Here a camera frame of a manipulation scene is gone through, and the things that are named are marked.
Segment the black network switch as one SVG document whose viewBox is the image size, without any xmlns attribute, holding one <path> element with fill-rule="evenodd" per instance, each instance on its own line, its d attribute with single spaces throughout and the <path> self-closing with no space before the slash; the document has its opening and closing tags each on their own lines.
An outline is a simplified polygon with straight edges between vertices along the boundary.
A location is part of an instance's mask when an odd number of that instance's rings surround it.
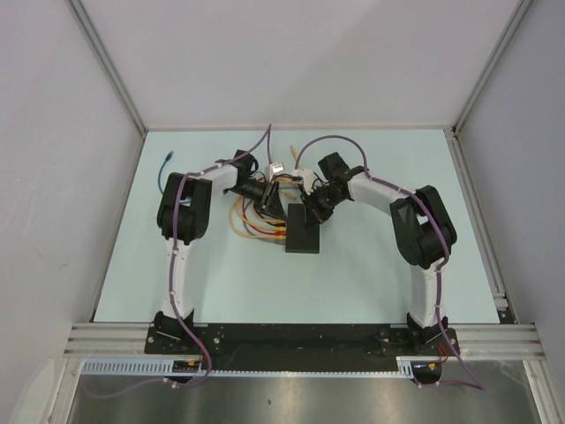
<svg viewBox="0 0 565 424">
<path fill-rule="evenodd" d="M 285 252 L 287 254 L 320 253 L 320 227 L 306 226 L 306 212 L 303 204 L 288 204 L 286 228 Z"/>
</svg>

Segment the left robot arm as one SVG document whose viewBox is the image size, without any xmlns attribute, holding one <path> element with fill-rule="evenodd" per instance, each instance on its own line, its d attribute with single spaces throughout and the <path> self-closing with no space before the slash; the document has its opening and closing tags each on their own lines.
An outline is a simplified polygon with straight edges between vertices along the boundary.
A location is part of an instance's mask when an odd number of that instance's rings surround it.
<svg viewBox="0 0 565 424">
<path fill-rule="evenodd" d="M 238 150 L 234 158 L 220 160 L 203 171 L 173 172 L 168 176 L 156 222 L 166 241 L 169 282 L 153 325 L 154 339 L 163 338 L 174 352 L 187 352 L 195 342 L 195 303 L 189 268 L 197 241 L 207 232 L 213 196 L 233 192 L 251 201 L 266 216 L 275 220 L 286 218 L 280 183 L 273 178 L 255 178 L 257 170 L 254 156 Z"/>
</svg>

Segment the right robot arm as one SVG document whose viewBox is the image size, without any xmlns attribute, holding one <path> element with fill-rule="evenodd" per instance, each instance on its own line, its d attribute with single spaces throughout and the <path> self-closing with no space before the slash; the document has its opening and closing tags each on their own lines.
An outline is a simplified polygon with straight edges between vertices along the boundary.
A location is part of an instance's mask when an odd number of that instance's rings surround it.
<svg viewBox="0 0 565 424">
<path fill-rule="evenodd" d="M 311 170 L 296 169 L 308 226 L 325 223 L 344 201 L 364 203 L 391 218 L 396 247 L 411 266 L 411 307 L 407 313 L 408 346 L 428 354 L 447 334 L 442 271 L 457 241 L 455 226 L 438 190 L 415 191 L 376 178 L 363 166 L 351 168 L 337 153 L 319 161 L 325 180 Z"/>
</svg>

